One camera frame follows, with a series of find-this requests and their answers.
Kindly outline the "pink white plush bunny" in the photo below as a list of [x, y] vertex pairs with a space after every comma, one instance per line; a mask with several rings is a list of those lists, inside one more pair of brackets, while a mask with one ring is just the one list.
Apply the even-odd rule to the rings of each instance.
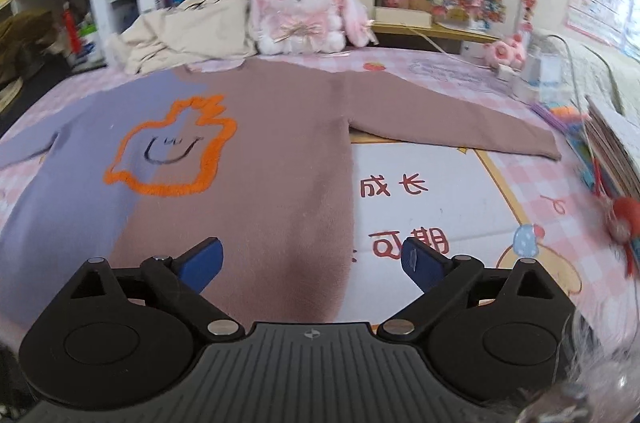
[[264, 56], [338, 53], [378, 41], [360, 0], [250, 0], [248, 22]]

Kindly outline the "cream canvas bag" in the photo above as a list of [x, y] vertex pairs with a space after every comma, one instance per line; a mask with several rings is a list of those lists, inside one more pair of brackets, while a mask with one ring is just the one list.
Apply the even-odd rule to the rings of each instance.
[[185, 0], [138, 16], [107, 48], [128, 74], [148, 74], [208, 60], [254, 56], [248, 0]]

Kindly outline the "stack of papers right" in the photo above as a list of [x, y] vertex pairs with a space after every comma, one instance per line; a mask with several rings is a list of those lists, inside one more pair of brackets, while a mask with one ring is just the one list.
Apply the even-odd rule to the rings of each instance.
[[582, 162], [582, 179], [596, 195], [639, 200], [639, 126], [608, 102], [586, 98], [586, 115], [566, 141]]

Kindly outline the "purple and mauve sweater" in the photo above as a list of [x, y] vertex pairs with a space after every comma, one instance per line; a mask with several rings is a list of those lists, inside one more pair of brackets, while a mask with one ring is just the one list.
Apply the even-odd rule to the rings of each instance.
[[559, 160], [550, 131], [386, 72], [245, 60], [97, 92], [6, 140], [42, 165], [1, 231], [1, 316], [30, 327], [79, 266], [134, 267], [219, 239], [205, 290], [248, 325], [326, 322], [354, 244], [352, 146], [398, 141]]

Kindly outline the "pink checkered table mat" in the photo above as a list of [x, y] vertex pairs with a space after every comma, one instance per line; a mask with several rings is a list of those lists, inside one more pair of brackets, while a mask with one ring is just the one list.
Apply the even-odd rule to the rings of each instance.
[[[252, 58], [331, 73], [386, 72], [379, 57], [378, 50], [367, 49], [343, 56]], [[178, 68], [221, 72], [247, 59]], [[468, 254], [489, 267], [510, 268], [518, 258], [535, 258], [593, 328], [621, 339], [634, 333], [637, 290], [616, 261], [603, 208], [579, 179], [575, 155], [529, 110], [514, 117], [550, 131], [559, 160], [350, 132], [352, 265], [340, 309], [326, 322], [378, 324], [414, 301], [419, 287], [401, 269], [400, 248], [415, 237], [442, 255]], [[1, 316], [2, 343], [16, 348], [30, 327]]]

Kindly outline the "brown garment pile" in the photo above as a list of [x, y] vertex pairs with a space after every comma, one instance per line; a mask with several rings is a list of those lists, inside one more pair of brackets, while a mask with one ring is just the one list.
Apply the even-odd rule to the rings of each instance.
[[49, 10], [22, 11], [1, 21], [1, 88], [14, 80], [29, 80], [42, 67], [43, 53], [55, 42], [53, 14]]

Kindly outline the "pink pig toy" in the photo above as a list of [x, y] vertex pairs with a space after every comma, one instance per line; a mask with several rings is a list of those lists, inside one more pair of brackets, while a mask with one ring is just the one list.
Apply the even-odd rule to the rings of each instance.
[[514, 71], [524, 68], [527, 51], [523, 44], [523, 36], [516, 33], [512, 36], [498, 39], [485, 46], [484, 59], [489, 68], [498, 70], [500, 66], [507, 66]]

